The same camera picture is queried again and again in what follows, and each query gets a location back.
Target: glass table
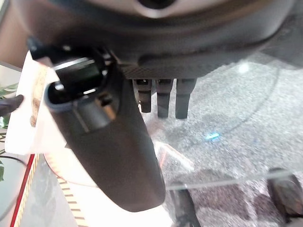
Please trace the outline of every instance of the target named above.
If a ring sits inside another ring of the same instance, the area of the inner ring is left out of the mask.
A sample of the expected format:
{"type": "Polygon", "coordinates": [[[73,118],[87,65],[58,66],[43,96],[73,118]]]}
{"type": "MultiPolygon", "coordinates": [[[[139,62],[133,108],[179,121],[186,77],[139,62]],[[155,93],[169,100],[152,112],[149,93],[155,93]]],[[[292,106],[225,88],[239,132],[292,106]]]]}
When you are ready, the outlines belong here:
{"type": "MultiPolygon", "coordinates": [[[[167,119],[157,117],[155,94],[151,113],[143,114],[166,189],[190,189],[202,226],[278,226],[281,218],[265,179],[296,172],[302,180],[303,50],[292,45],[298,39],[302,43],[300,21],[288,21],[289,29],[265,51],[206,75],[201,72],[187,119],[174,116],[175,86],[167,119]],[[282,45],[277,58],[274,49],[282,45]],[[285,170],[269,174],[274,167],[285,170]]],[[[88,226],[173,224],[169,194],[163,206],[129,213],[96,187],[71,151],[45,158],[21,227],[77,226],[56,176],[68,182],[88,226]]]]}

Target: white surface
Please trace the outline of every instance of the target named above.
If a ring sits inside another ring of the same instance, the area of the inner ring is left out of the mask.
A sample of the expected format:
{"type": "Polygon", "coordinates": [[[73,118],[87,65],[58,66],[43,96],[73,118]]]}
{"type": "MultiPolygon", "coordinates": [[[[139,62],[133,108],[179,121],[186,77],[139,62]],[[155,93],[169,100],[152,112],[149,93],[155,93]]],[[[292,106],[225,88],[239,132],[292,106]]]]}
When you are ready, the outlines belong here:
{"type": "Polygon", "coordinates": [[[5,150],[9,153],[25,155],[36,152],[32,147],[35,141],[36,128],[31,126],[29,120],[32,115],[31,97],[35,75],[42,69],[45,69],[45,66],[33,61],[30,53],[28,53],[17,89],[17,95],[23,95],[24,101],[10,116],[5,141],[5,150]]]}
{"type": "Polygon", "coordinates": [[[114,204],[99,188],[70,184],[89,227],[170,227],[172,220],[162,207],[131,213],[114,204]]]}

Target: black mechanical part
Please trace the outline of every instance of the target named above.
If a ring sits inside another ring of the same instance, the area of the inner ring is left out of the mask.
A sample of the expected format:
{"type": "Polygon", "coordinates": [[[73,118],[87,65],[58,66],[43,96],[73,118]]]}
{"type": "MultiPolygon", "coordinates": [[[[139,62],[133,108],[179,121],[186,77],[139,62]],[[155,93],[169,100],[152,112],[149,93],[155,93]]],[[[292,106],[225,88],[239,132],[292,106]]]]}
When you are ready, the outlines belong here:
{"type": "Polygon", "coordinates": [[[23,95],[18,95],[13,98],[6,98],[0,100],[0,116],[5,116],[15,111],[23,102],[23,95]]]}
{"type": "Polygon", "coordinates": [[[87,95],[70,96],[50,84],[45,102],[98,187],[125,210],[147,210],[164,202],[161,170],[131,81],[114,63],[107,70],[106,81],[87,95]]]}
{"type": "Polygon", "coordinates": [[[158,117],[160,118],[169,116],[169,99],[173,81],[173,79],[156,80],[158,117]]]}
{"type": "Polygon", "coordinates": [[[139,3],[149,9],[164,9],[175,1],[176,0],[138,0],[139,3]]]}
{"type": "MultiPolygon", "coordinates": [[[[282,168],[270,169],[270,173],[285,171],[282,168]]],[[[291,218],[303,218],[303,191],[294,174],[268,179],[267,188],[274,205],[282,215],[285,223],[291,218]]]]}
{"type": "Polygon", "coordinates": [[[190,94],[193,92],[197,79],[177,79],[176,118],[186,119],[190,94]]]}
{"type": "Polygon", "coordinates": [[[189,191],[173,190],[169,193],[175,208],[176,221],[173,227],[201,227],[189,191]]]}
{"type": "Polygon", "coordinates": [[[58,48],[105,46],[128,79],[200,77],[209,64],[247,57],[277,33],[295,2],[227,0],[182,17],[152,19],[97,1],[13,0],[30,35],[58,48]]]}
{"type": "Polygon", "coordinates": [[[142,113],[150,113],[152,109],[152,80],[137,79],[134,81],[134,85],[138,90],[142,113]]]}

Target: dark shoe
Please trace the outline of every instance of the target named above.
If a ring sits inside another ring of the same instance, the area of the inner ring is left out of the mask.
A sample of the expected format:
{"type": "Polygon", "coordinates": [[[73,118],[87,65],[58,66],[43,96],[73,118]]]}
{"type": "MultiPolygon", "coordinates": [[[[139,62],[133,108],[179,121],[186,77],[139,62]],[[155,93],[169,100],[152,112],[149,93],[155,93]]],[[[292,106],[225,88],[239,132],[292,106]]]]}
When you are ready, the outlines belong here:
{"type": "Polygon", "coordinates": [[[175,208],[174,227],[201,227],[196,216],[194,202],[188,190],[170,191],[175,208]]]}
{"type": "MultiPolygon", "coordinates": [[[[285,169],[270,169],[270,173],[285,171],[285,169]]],[[[303,191],[295,175],[277,177],[267,181],[267,188],[274,205],[289,223],[290,218],[303,217],[303,191]]]]}

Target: glass tabletop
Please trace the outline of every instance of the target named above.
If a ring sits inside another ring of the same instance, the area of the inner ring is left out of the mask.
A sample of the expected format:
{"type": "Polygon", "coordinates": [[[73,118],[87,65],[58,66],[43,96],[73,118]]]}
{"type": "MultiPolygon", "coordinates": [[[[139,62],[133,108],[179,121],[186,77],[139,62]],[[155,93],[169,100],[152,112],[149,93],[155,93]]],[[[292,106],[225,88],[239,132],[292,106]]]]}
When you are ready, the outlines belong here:
{"type": "MultiPolygon", "coordinates": [[[[167,119],[157,117],[154,94],[151,113],[142,115],[167,189],[273,177],[274,167],[301,170],[302,73],[261,52],[221,66],[197,80],[184,120],[174,116],[175,86],[167,119]]],[[[71,150],[45,157],[67,181],[96,186],[71,150]]]]}

